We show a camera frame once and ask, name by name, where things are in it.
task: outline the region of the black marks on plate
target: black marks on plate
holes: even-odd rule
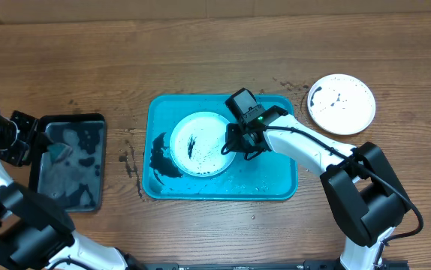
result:
[[[152,141],[149,166],[154,169],[154,173],[157,170],[161,176],[180,178],[182,173],[179,172],[179,169],[172,163],[170,158],[164,156],[164,150],[168,149],[168,146],[164,146],[164,135],[165,132]]]
[[[135,150],[132,144],[128,141],[128,139],[125,141],[125,144],[129,147],[131,151],[131,158],[132,158],[132,167],[128,163],[128,152],[124,151],[124,155],[119,156],[119,162],[123,162],[125,164],[125,171],[127,172],[127,175],[129,178],[132,178],[132,173],[135,174],[136,178],[136,186],[137,186],[137,192],[139,194],[139,197],[142,199],[142,186],[140,185],[140,176],[139,176],[139,169],[135,165]]]
[[[339,94],[337,95],[337,100],[336,100],[336,102],[338,102],[338,101],[341,101],[341,93],[339,93]],[[332,106],[332,107],[334,107],[334,105],[336,104],[336,102],[332,102],[331,106]]]
[[[84,167],[90,167],[94,164],[94,162],[95,162],[95,157],[79,159],[79,164]]]
[[[188,139],[188,143],[187,143],[187,155],[188,158],[191,159],[192,158],[192,150],[194,150],[194,145],[195,145],[195,139],[192,135],[191,137]]]
[[[311,107],[314,106],[314,102],[312,100],[314,99],[315,93],[319,92],[320,90],[322,90],[322,87],[319,86],[319,87],[316,88],[316,90],[314,90],[314,93],[312,93],[312,96],[311,96]]]

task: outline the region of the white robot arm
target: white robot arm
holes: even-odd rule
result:
[[[222,154],[245,152],[248,159],[250,152],[274,151],[320,175],[333,216],[347,235],[336,267],[378,269],[389,235],[402,216],[415,209],[380,149],[371,143],[355,148],[335,142],[303,126],[283,109],[265,110],[244,88],[226,105],[238,124],[228,125]],[[6,149],[17,140],[18,129],[0,117],[1,126],[0,149]],[[372,171],[390,186],[374,181],[359,193],[354,183],[359,176],[367,178],[367,172],[378,177]],[[53,200],[13,182],[0,164],[0,220],[9,215],[17,215],[21,222],[10,235],[0,236],[0,264],[8,269],[146,270],[130,254],[76,232],[70,217]]]
[[[244,88],[225,104],[237,124],[228,125],[223,155],[245,152],[246,160],[250,160],[261,152],[273,151],[296,160],[321,177],[333,216],[347,235],[339,267],[347,270],[378,268],[382,262],[381,252],[391,233],[410,209],[416,212],[420,223],[410,234],[422,230],[419,211],[376,145],[368,142],[356,148],[336,142],[302,125],[282,108],[273,106],[265,110]],[[360,176],[372,177],[372,184],[361,192],[354,186]]]
[[[14,143],[17,136],[11,134],[17,131],[15,123],[0,116],[0,148]],[[77,263],[82,269],[144,269],[132,256],[76,232],[68,215],[51,199],[15,183],[0,163],[0,221],[11,215],[20,222],[3,239],[0,236],[0,265],[8,269],[81,269]]]

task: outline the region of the black cable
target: black cable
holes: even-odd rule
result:
[[[76,261],[76,260],[74,260],[74,259],[71,259],[71,258],[67,258],[67,259],[60,259],[60,260],[58,260],[57,262],[55,262],[54,264],[52,264],[52,266],[50,266],[50,268],[49,268],[49,269],[47,269],[47,270],[53,270],[53,269],[55,269],[55,268],[56,268],[56,266],[58,266],[58,265],[59,265],[59,264],[61,264],[61,263],[67,263],[68,265],[70,265],[71,263],[73,263],[73,264],[75,264],[76,266],[79,266],[79,267],[81,267],[81,268],[83,268],[83,269],[85,269],[85,270],[93,270],[92,268],[88,267],[87,265],[85,265],[85,264],[83,264],[83,263],[81,263],[81,262],[78,262],[78,261]]]
[[[311,135],[311,134],[309,134],[309,133],[307,133],[305,131],[296,129],[295,127],[276,127],[276,126],[266,126],[266,127],[262,127],[262,128],[256,128],[256,129],[253,129],[253,130],[248,130],[244,134],[250,134],[250,133],[253,133],[253,132],[264,132],[264,131],[267,131],[267,130],[290,131],[292,133],[297,133],[297,134],[304,135],[305,137],[309,138],[310,140],[312,140],[315,143],[317,143],[320,146],[322,146],[324,149],[328,150],[333,155],[336,155],[336,156],[342,158],[343,160],[351,163],[353,166],[358,167],[363,173],[367,174],[368,176],[371,176],[372,179],[375,179],[377,182],[379,182],[380,184],[384,185],[386,188],[389,188],[402,201],[404,201],[404,203],[407,203],[409,205],[409,207],[411,208],[411,210],[416,214],[417,222],[418,222],[417,228],[413,229],[410,232],[403,232],[403,233],[400,233],[400,234],[397,234],[397,235],[391,235],[391,236],[388,236],[387,238],[383,239],[381,241],[381,246],[379,247],[379,250],[378,250],[378,256],[376,257],[376,260],[374,262],[375,265],[377,265],[377,262],[379,261],[379,258],[381,257],[382,250],[384,249],[384,246],[386,246],[386,245],[388,246],[389,245],[388,244],[389,241],[394,240],[394,239],[405,238],[405,237],[409,237],[409,236],[415,236],[415,235],[417,235],[423,229],[423,227],[424,227],[423,216],[419,212],[419,209],[417,209],[417,207],[414,205],[414,203],[411,202],[410,199],[408,199],[405,196],[403,196],[399,191],[396,190],[396,188],[394,188],[389,183],[387,183],[386,181],[384,181],[382,178],[380,178],[379,176],[377,176],[371,170],[367,169],[364,165],[359,164],[358,162],[350,159],[349,157],[345,156],[344,154],[341,154],[339,151],[335,150],[334,147],[330,147],[329,145],[327,145],[326,143],[320,141],[318,138],[314,137],[313,135]]]

